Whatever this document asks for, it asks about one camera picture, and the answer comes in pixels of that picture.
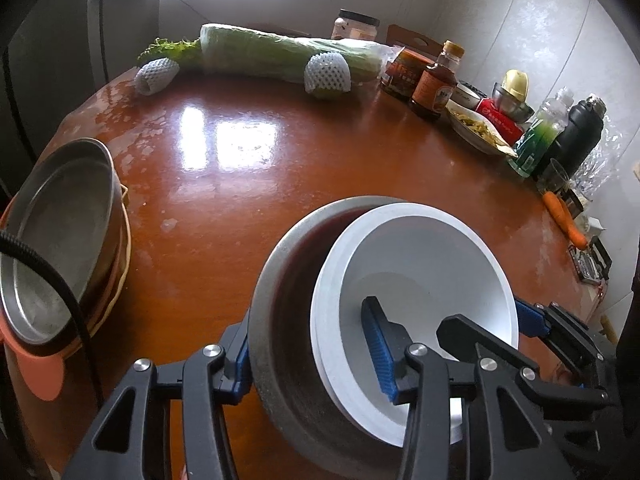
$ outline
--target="plastic bottle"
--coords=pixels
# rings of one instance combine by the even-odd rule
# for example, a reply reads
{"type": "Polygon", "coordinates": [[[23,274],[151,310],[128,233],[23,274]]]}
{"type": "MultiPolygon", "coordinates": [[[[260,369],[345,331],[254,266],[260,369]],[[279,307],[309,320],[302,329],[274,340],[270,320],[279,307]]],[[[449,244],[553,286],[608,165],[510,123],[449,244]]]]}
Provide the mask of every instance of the plastic bottle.
{"type": "Polygon", "coordinates": [[[548,147],[569,123],[573,103],[574,92],[566,86],[553,99],[542,103],[533,124],[513,147],[518,158],[511,159],[509,164],[519,175],[529,176],[536,169],[548,147]]]}

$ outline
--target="wooden table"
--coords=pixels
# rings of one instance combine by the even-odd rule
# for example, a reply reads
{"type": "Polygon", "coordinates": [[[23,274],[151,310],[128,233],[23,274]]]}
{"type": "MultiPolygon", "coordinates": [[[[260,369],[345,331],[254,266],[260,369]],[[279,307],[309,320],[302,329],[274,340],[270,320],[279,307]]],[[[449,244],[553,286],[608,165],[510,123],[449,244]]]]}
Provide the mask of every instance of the wooden table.
{"type": "MultiPolygon", "coordinates": [[[[67,116],[43,154],[96,137],[129,187],[130,273],[94,338],[107,391],[137,358],[177,361],[217,341],[241,319],[280,237],[321,205],[354,195],[443,209],[482,237],[516,295],[558,301],[583,319],[591,313],[594,289],[577,281],[567,241],[533,187],[445,122],[419,119],[375,86],[318,102],[293,84],[188,75],[142,97],[134,74],[67,116]]],[[[556,364],[537,341],[522,338],[521,349],[546,374],[556,364]]],[[[55,402],[35,399],[12,370],[27,425],[57,470],[95,415],[82,354],[67,368],[55,402]]],[[[226,413],[240,478],[336,478],[287,445],[255,391],[226,413]]],[[[173,410],[174,474],[184,463],[179,418],[173,410]]]]}

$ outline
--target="sauce bottle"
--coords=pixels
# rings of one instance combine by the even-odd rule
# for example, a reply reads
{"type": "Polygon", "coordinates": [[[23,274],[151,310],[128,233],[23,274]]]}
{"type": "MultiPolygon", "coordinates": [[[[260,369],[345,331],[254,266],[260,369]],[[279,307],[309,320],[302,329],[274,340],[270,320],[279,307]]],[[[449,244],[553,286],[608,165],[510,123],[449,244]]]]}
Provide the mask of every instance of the sauce bottle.
{"type": "Polygon", "coordinates": [[[438,60],[427,67],[420,78],[409,108],[423,119],[436,120],[444,111],[458,80],[455,71],[465,49],[451,41],[446,41],[438,60]]]}

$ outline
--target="plate of food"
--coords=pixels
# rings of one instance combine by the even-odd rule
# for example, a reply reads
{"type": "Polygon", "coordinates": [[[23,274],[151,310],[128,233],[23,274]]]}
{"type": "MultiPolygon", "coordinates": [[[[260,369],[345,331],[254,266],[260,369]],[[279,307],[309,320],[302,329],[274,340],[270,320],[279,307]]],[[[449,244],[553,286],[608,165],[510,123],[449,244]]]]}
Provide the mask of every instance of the plate of food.
{"type": "Polygon", "coordinates": [[[488,155],[518,156],[486,117],[451,100],[447,113],[454,131],[476,150],[488,155]]]}

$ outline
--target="metal screw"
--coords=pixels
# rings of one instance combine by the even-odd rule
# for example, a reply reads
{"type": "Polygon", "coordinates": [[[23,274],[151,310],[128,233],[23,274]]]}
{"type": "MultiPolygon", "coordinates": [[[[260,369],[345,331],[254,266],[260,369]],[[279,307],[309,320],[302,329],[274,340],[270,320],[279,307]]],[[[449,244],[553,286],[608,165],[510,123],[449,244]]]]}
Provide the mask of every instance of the metal screw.
{"type": "Polygon", "coordinates": [[[409,354],[415,355],[416,357],[425,355],[428,352],[428,348],[422,343],[413,343],[409,345],[409,354]]]}
{"type": "Polygon", "coordinates": [[[215,357],[216,355],[222,352],[222,347],[220,345],[207,345],[202,349],[202,353],[207,357],[215,357]]]}
{"type": "Polygon", "coordinates": [[[527,368],[524,367],[522,369],[522,376],[527,380],[527,381],[532,381],[533,379],[536,378],[536,373],[531,369],[531,368],[527,368]]]}
{"type": "Polygon", "coordinates": [[[490,357],[485,357],[480,359],[480,367],[487,372],[493,372],[498,367],[498,363],[490,357]]]}
{"type": "Polygon", "coordinates": [[[151,360],[150,359],[138,359],[135,363],[133,363],[133,369],[137,372],[144,372],[145,370],[149,370],[149,367],[151,366],[151,360]]]}

